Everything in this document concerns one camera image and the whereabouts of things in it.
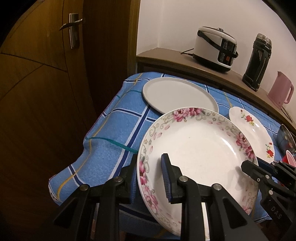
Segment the red pink bowl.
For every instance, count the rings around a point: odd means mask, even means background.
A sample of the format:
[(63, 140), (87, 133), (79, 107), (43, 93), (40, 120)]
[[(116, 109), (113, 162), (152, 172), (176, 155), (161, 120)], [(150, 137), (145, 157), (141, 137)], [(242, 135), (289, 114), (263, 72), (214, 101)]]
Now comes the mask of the red pink bowl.
[(296, 167), (295, 158), (289, 150), (286, 150), (285, 156), (283, 157), (282, 161), (293, 167)]

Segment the stainless steel bowl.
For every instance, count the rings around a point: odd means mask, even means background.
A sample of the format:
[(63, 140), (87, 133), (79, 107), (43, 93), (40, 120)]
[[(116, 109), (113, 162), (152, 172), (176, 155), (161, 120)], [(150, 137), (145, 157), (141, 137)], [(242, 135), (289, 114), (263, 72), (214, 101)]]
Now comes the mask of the stainless steel bowl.
[(283, 124), (281, 124), (277, 132), (276, 143), (282, 156), (286, 154), (287, 150), (295, 155), (295, 141), (290, 131)]

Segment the red flower white plate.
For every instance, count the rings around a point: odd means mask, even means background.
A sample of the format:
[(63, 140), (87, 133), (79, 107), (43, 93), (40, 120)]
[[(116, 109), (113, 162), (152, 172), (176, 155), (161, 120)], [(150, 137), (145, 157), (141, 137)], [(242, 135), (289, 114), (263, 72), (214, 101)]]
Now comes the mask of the red flower white plate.
[(274, 161), (275, 150), (272, 139), (254, 115), (234, 106), (229, 109), (229, 118), (248, 139), (257, 157), (268, 163)]

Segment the pink floral large plate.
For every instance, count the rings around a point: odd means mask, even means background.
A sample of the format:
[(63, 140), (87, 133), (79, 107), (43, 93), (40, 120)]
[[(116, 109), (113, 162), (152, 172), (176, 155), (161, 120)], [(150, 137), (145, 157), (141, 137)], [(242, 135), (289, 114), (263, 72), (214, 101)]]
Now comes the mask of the pink floral large plate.
[(143, 201), (156, 221), (181, 233), (181, 205), (166, 197), (161, 155), (199, 184), (221, 184), (246, 213), (251, 213), (258, 185), (241, 170), (257, 163), (251, 144), (224, 116), (205, 108), (182, 108), (159, 117), (145, 133), (137, 157), (137, 180)]

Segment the blue checked tablecloth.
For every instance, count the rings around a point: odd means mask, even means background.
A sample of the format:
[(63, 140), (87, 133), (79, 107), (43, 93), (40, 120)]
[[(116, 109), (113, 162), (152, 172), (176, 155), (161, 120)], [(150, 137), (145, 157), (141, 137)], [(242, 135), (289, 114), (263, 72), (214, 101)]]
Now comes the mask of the blue checked tablecloth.
[[(123, 82), (121, 90), (112, 99), (104, 112), (83, 140), (82, 155), (60, 173), (49, 180), (49, 192), (53, 201), (61, 205), (80, 185), (104, 184), (128, 166), (133, 153), (151, 124), (161, 116), (142, 97), (142, 88), (154, 78), (175, 76), (146, 72), (135, 74)], [(218, 103), (219, 113), (228, 117), (233, 106), (246, 109), (263, 124), (274, 143), (274, 158), (282, 157), (276, 145), (280, 124), (247, 102), (214, 87), (190, 81), (209, 92)], [(180, 238), (165, 230), (147, 210), (138, 187), (132, 205), (122, 205), (119, 213), (120, 228), (124, 232), (163, 239)]]

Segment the pink electric kettle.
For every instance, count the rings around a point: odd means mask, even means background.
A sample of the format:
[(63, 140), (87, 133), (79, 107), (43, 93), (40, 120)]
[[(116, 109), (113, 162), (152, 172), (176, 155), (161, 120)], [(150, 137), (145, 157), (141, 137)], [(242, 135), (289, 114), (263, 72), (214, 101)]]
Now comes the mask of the pink electric kettle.
[(294, 86), (290, 79), (282, 72), (277, 72), (275, 82), (269, 91), (267, 97), (279, 109), (284, 104), (288, 104), (292, 98)]

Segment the plain grey round plate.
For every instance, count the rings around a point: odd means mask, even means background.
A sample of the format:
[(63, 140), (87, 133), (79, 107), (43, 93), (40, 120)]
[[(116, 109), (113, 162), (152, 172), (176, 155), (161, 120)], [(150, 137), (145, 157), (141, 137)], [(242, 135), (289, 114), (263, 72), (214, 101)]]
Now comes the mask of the plain grey round plate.
[(180, 78), (154, 78), (144, 85), (142, 95), (153, 109), (162, 114), (193, 107), (219, 111), (217, 102), (206, 90)]

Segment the black thermos flask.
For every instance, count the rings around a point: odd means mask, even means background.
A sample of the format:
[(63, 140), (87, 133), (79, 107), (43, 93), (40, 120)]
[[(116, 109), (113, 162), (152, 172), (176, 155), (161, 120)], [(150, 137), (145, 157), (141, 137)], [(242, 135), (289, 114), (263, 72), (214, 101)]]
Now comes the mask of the black thermos flask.
[(271, 40), (267, 36), (258, 33), (253, 43), (253, 50), (246, 72), (242, 78), (242, 81), (254, 91), (259, 90), (271, 57), (271, 51)]

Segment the brown wooden door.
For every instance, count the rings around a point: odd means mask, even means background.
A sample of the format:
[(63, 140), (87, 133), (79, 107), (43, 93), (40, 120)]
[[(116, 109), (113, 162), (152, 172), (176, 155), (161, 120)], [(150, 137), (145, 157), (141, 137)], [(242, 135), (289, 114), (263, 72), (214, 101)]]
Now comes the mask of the brown wooden door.
[[(49, 179), (135, 73), (140, 1), (36, 1), (1, 45), (1, 240), (45, 240)], [(80, 46), (70, 48), (70, 13)]]

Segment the white black rice cooker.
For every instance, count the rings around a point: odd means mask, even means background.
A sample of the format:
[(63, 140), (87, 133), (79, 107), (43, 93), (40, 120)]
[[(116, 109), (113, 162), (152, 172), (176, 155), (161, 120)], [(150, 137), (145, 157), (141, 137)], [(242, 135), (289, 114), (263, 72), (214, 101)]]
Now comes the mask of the white black rice cooker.
[(207, 68), (228, 72), (238, 57), (237, 41), (221, 28), (200, 27), (192, 56)]

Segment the brown wooden cabinet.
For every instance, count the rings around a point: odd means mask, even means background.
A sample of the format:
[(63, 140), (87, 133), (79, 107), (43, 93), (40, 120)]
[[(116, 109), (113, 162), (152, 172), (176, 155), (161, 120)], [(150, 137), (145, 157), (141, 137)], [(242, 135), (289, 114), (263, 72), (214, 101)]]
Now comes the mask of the brown wooden cabinet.
[(154, 48), (136, 56), (138, 72), (161, 72), (230, 93), (264, 112), (295, 135), (295, 120), (288, 118), (287, 111), (277, 108), (267, 97), (267, 92), (257, 92), (242, 82), (242, 76), (234, 71), (220, 73), (200, 65), (193, 57), (179, 51)]

